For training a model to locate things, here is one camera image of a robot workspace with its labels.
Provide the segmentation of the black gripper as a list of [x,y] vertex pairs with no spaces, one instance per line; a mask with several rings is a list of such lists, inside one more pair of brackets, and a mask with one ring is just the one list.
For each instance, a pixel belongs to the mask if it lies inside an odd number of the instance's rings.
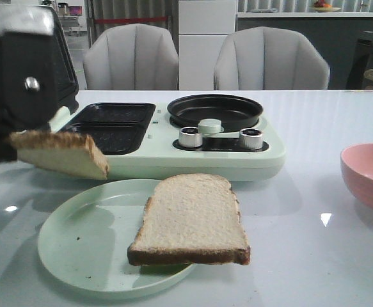
[[58,110],[54,32],[50,9],[0,5],[0,162],[16,158],[11,133],[41,128]]

